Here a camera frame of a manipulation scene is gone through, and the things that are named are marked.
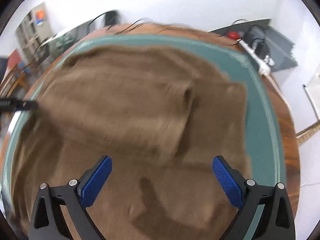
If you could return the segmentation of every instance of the brown cloth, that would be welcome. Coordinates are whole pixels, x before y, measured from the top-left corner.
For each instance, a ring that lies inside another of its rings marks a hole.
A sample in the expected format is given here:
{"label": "brown cloth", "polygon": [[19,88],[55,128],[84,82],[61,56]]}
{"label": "brown cloth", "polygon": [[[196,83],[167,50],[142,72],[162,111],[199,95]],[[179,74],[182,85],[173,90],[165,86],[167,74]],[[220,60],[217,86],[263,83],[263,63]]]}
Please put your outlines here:
{"label": "brown cloth", "polygon": [[99,47],[51,71],[38,101],[12,166],[25,230],[41,183],[79,178],[101,155],[113,171],[87,211],[106,239],[218,239],[233,219],[211,162],[223,155],[250,176],[246,87],[205,60],[168,46]]}

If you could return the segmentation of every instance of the wooden table edge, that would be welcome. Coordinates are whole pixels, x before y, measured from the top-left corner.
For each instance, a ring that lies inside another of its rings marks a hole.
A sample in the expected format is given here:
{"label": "wooden table edge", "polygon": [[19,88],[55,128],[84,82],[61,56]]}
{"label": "wooden table edge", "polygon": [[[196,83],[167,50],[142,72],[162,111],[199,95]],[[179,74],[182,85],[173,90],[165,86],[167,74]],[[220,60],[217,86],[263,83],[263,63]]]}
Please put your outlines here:
{"label": "wooden table edge", "polygon": [[[124,30],[128,25],[117,25],[114,28],[107,30],[107,28],[102,28],[93,31],[83,39],[81,39],[79,42],[74,44],[71,48],[69,48],[66,52],[63,53],[62,56],[58,57],[47,69],[46,71],[40,76],[40,78],[33,84],[33,86],[30,88],[29,92],[25,96],[25,100],[29,99],[31,95],[35,92],[36,88],[40,85],[41,81],[45,78],[47,73],[51,70],[51,68],[58,63],[64,55],[66,55],[68,52],[70,52],[73,48],[75,48],[80,42],[97,38],[104,35],[112,35],[115,34],[118,31]],[[180,27],[174,27],[176,29],[180,29],[179,31],[185,32],[188,29],[180,28]],[[140,28],[136,28],[135,31],[132,31],[128,34],[147,34],[146,31],[140,31]],[[157,31],[156,33],[148,33],[148,34],[165,34],[165,35],[173,35],[173,33],[167,33],[168,31],[172,31],[172,29],[164,31]],[[236,46],[232,46],[235,44],[235,42],[229,38],[226,37],[219,37],[218,34],[215,33],[205,33],[203,31],[194,30],[192,35],[194,35],[194,39],[201,40],[204,42],[216,44],[222,47],[231,48],[237,51],[241,51],[241,48]],[[184,33],[180,33],[179,35],[174,36],[180,36],[185,37]],[[278,95],[276,90],[271,85],[270,81],[268,81],[266,78],[262,77],[262,82],[264,83],[266,90],[268,92],[269,98],[271,100],[271,104],[274,108],[274,111],[276,113],[276,116],[278,118],[279,127],[280,127],[280,133],[282,138],[282,145],[284,150],[284,159],[285,159],[285,167],[286,167],[286,176],[287,176],[287,191],[293,211],[293,216],[295,217],[297,208],[298,208],[298,201],[299,201],[299,194],[300,194],[300,160],[299,160],[299,151],[298,151],[298,145],[297,141],[295,139],[295,132],[294,132],[294,126],[292,124],[289,110],[286,106],[286,104],[283,102],[281,97]],[[3,164],[4,164],[4,155],[8,147],[8,142],[10,139],[11,133],[8,132],[5,136],[3,146],[0,152],[0,171],[2,173]]]}

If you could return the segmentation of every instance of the wooden table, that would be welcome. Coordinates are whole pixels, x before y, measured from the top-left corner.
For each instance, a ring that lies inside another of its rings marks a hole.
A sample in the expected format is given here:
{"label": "wooden table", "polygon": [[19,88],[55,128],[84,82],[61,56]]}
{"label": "wooden table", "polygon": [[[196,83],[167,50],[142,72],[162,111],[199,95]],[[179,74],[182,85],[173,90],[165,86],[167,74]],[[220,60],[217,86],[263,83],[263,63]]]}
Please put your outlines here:
{"label": "wooden table", "polygon": [[[90,33],[88,36],[84,37],[81,41],[104,36],[104,35],[117,34],[119,32],[121,32],[121,34],[160,34],[160,35],[191,38],[194,40],[216,44],[229,49],[234,49],[237,51],[242,50],[240,46],[236,45],[236,41],[233,41],[226,37],[220,37],[220,35],[215,33],[206,33],[206,32],[195,30],[195,29],[189,29],[189,28],[173,26],[173,25],[156,25],[156,24],[134,25],[130,27],[128,30],[123,31],[129,26],[130,25],[115,25],[111,27],[109,30],[107,30],[106,27],[102,29],[98,29]],[[78,43],[76,43],[68,51],[66,51],[65,54],[68,53],[77,45]],[[30,98],[30,96],[34,93],[35,89],[39,86],[41,80],[45,77],[46,73],[60,59],[61,57],[57,58],[55,62],[46,70],[46,72],[36,81],[36,83],[31,87],[30,91],[26,95],[26,99]],[[266,78],[262,77],[262,81],[265,84],[265,87],[269,94],[272,106],[278,117],[278,122],[280,125],[280,132],[282,137],[285,166],[286,166],[286,175],[287,175],[287,191],[289,194],[293,215],[295,217],[297,212],[297,207],[298,207],[299,193],[300,193],[300,162],[299,162],[299,152],[298,152],[298,145],[295,137],[294,126],[292,124],[289,110],[286,104],[282,101],[281,97],[278,95],[276,90],[273,88],[271,83]],[[5,137],[3,147],[2,147],[2,152],[0,154],[0,169],[3,166],[4,154],[8,145],[9,135],[10,134],[8,133]]]}

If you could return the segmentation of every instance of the red object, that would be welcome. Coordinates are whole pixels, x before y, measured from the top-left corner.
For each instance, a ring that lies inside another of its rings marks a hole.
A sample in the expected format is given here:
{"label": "red object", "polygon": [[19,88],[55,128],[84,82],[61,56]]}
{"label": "red object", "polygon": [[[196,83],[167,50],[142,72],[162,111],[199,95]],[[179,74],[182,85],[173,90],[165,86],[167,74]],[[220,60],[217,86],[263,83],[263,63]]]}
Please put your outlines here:
{"label": "red object", "polygon": [[240,39],[240,35],[237,32],[228,32],[227,36],[235,41]]}
{"label": "red object", "polygon": [[19,64],[21,62],[20,55],[17,50],[14,50],[14,52],[11,53],[9,56],[7,68],[12,69],[16,64]]}

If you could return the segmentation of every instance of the black tool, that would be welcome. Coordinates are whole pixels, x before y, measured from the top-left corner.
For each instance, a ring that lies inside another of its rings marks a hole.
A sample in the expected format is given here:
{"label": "black tool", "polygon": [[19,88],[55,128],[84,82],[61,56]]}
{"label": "black tool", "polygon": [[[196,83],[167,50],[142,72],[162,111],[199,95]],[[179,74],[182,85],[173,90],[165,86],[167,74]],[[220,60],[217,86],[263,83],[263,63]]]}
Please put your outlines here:
{"label": "black tool", "polygon": [[295,239],[293,214],[284,184],[279,182],[270,187],[258,185],[253,179],[245,180],[222,156],[213,159],[212,170],[230,203],[238,208],[238,213],[220,240],[243,239],[258,205],[263,204],[263,212],[252,239]]}
{"label": "black tool", "polygon": [[269,53],[269,47],[264,40],[259,41],[254,52],[259,58],[264,60],[266,55]]}
{"label": "black tool", "polygon": [[250,42],[253,40],[254,35],[251,32],[246,32],[243,37],[242,40],[247,43],[250,44]]}
{"label": "black tool", "polygon": [[[111,158],[103,156],[79,180],[72,179],[59,187],[41,184],[32,210],[29,239],[72,239],[60,208],[60,205],[65,205],[83,240],[105,240],[85,209],[93,205],[111,170]],[[220,240],[242,240],[257,206],[262,204],[264,209],[252,239],[295,240],[292,209],[284,184],[269,187],[258,185],[253,179],[245,180],[222,156],[213,159],[212,170],[231,205],[238,208],[238,213]],[[4,239],[17,239],[2,223],[0,229],[3,229]]]}
{"label": "black tool", "polygon": [[23,101],[17,98],[0,98],[0,112],[28,111],[36,109],[36,101]]}
{"label": "black tool", "polygon": [[108,11],[104,16],[104,25],[116,25],[120,23],[119,12],[117,10]]}

